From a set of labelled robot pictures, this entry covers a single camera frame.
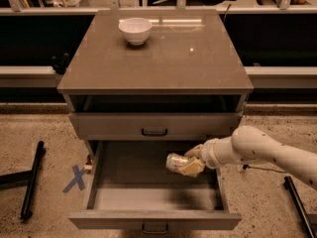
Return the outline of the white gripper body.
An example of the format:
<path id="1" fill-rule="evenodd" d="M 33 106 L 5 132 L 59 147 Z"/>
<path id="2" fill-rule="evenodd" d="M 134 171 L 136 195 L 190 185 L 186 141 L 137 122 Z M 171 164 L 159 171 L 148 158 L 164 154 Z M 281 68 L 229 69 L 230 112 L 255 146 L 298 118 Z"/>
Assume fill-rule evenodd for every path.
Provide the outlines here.
<path id="1" fill-rule="evenodd" d="M 221 166 L 220 162 L 216 158 L 215 145 L 218 139 L 211 139 L 202 144 L 199 150 L 199 158 L 208 169 L 216 169 Z"/>

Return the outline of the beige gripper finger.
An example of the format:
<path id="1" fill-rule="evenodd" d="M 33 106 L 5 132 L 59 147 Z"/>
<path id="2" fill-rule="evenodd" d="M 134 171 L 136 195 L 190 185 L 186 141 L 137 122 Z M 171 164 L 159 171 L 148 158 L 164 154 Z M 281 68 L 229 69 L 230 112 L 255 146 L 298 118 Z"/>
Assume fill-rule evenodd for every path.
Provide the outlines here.
<path id="1" fill-rule="evenodd" d="M 179 171 L 182 175 L 196 178 L 200 173 L 204 171 L 205 166 L 198 159 L 192 159 Z"/>
<path id="2" fill-rule="evenodd" d="M 188 150 L 185 153 L 185 157 L 188 157 L 188 158 L 193 158 L 193 157 L 200 158 L 201 148 L 202 148 L 202 144 L 199 144 L 199 145 L 193 147 L 192 149 Z"/>

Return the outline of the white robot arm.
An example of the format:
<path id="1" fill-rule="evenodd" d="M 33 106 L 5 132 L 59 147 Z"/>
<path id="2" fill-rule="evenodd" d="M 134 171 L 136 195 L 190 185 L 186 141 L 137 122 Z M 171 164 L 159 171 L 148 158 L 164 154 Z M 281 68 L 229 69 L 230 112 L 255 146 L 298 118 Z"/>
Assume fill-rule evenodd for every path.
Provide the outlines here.
<path id="1" fill-rule="evenodd" d="M 185 156 L 198 158 L 209 169 L 266 161 L 317 189 L 316 153 L 280 143 L 252 126 L 241 126 L 230 137 L 208 140 Z"/>

